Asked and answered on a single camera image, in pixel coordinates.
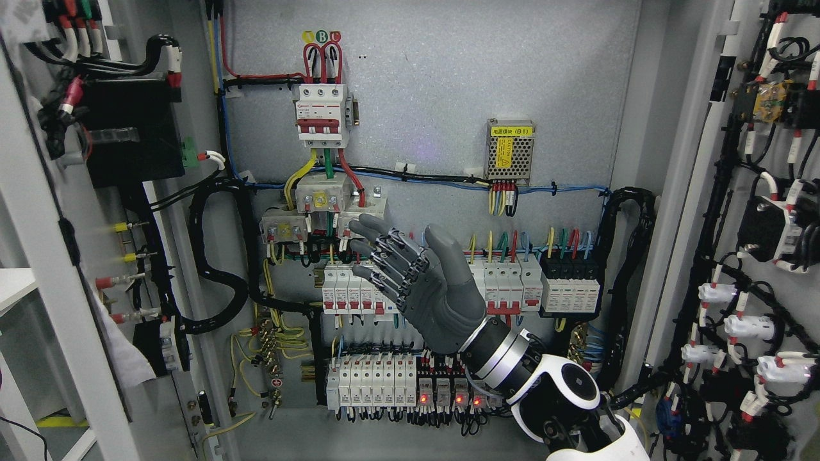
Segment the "grey robotic right hand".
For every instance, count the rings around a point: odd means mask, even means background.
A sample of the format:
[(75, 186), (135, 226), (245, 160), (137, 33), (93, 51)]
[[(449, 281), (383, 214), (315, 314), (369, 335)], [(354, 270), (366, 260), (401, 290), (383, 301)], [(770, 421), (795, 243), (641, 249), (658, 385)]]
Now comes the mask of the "grey robotic right hand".
[(463, 350), (484, 321), (486, 308), (459, 242), (432, 223), (424, 231), (427, 247), (422, 248), (370, 214), (353, 219), (349, 228), (365, 238), (351, 242), (351, 248), (373, 265), (357, 265), (352, 273), (393, 301), (431, 350)]

